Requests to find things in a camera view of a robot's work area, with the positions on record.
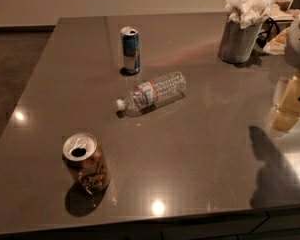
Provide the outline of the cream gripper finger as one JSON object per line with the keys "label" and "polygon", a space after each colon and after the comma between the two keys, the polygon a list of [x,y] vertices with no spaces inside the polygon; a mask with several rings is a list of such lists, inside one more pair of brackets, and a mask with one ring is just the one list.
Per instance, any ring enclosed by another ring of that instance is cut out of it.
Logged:
{"label": "cream gripper finger", "polygon": [[300,73],[277,82],[270,112],[269,126],[280,132],[289,132],[300,119]]}

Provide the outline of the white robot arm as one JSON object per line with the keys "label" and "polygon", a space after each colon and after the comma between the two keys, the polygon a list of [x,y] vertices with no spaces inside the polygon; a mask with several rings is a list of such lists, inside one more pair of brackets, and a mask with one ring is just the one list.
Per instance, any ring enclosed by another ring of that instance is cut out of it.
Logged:
{"label": "white robot arm", "polygon": [[298,73],[290,78],[281,77],[278,81],[269,126],[287,133],[300,119],[300,14],[288,30],[285,57],[288,64],[298,69]]}

